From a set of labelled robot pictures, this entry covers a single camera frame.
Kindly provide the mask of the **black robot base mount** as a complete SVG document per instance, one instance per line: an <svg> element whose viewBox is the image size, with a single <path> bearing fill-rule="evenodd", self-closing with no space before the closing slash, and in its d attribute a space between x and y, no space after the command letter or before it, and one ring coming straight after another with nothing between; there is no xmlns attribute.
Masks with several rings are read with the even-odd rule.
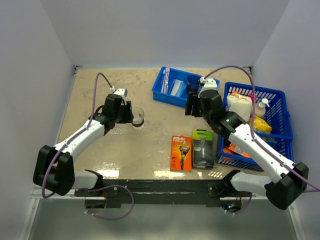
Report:
<svg viewBox="0 0 320 240"><path fill-rule="evenodd" d="M220 207L223 198L249 197L248 192L239 193L227 190L223 180L141 180L141 179L103 179L98 187L110 187L97 192L78 189L76 197L86 200L105 200L107 208L120 208L131 204L132 198L127 188L132 192L136 205L205 205Z"/></svg>

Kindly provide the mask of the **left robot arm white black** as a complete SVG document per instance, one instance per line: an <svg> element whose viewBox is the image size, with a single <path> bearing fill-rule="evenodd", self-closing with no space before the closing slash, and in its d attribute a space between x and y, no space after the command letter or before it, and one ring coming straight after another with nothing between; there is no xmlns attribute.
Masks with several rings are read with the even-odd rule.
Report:
<svg viewBox="0 0 320 240"><path fill-rule="evenodd" d="M132 104L121 93L109 94L93 117L66 140L54 145L44 145L38 152L33 183L43 191L66 195L70 190L86 189L92 196L104 190L102 176L92 170L76 171L76 159L99 138L105 136L116 124L133 120Z"/></svg>

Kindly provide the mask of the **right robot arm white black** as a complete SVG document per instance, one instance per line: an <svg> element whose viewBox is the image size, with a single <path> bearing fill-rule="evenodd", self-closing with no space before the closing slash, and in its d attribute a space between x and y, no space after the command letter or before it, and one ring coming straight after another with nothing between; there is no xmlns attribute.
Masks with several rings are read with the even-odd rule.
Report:
<svg viewBox="0 0 320 240"><path fill-rule="evenodd" d="M309 168L286 158L257 134L237 113L227 111L217 90L188 93L185 115L202 117L211 129L230 143L240 147L267 174L266 176L235 171L223 183L230 197L248 192L267 197L278 209L286 210L307 188Z"/></svg>

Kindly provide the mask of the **glass cup with brown band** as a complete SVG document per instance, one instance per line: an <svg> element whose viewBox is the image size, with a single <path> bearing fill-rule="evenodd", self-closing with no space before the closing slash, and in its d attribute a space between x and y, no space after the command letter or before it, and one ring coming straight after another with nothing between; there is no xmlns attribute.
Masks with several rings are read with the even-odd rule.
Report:
<svg viewBox="0 0 320 240"><path fill-rule="evenodd" d="M132 108L133 119L131 125L136 130L142 130L145 122L145 113L140 107Z"/></svg>

